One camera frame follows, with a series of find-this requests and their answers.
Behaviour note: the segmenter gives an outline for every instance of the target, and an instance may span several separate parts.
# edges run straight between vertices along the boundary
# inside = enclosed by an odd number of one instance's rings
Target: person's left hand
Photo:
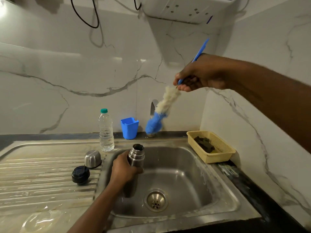
[[[142,168],[131,166],[128,163],[128,153],[129,151],[125,151],[114,160],[109,183],[115,183],[123,187],[128,181],[132,180],[136,174],[143,172]]]

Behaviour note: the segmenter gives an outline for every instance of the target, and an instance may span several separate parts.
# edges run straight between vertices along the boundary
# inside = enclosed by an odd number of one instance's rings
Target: white bristles
[[[180,91],[176,87],[167,86],[163,95],[163,100],[160,101],[155,109],[158,114],[168,114],[171,105],[180,96]]]

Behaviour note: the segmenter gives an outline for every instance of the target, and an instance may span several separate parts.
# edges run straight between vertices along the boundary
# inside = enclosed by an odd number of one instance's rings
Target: person
[[[184,79],[177,86],[178,80]],[[175,75],[173,85],[191,92],[202,87],[232,89],[311,152],[311,87],[265,67],[216,55],[202,54]],[[113,162],[108,186],[68,233],[100,233],[107,223],[118,194],[125,183],[142,173],[131,167],[127,152]]]

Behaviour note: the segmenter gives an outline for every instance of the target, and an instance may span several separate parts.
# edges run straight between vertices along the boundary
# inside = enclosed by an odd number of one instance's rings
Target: sink drain
[[[161,212],[168,205],[165,192],[158,188],[150,190],[150,192],[145,195],[144,201],[145,206],[153,212]]]

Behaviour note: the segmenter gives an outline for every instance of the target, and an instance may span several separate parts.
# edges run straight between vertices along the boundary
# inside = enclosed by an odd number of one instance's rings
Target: blue plastic cup
[[[137,135],[139,121],[134,118],[121,119],[121,128],[125,139],[134,139]]]

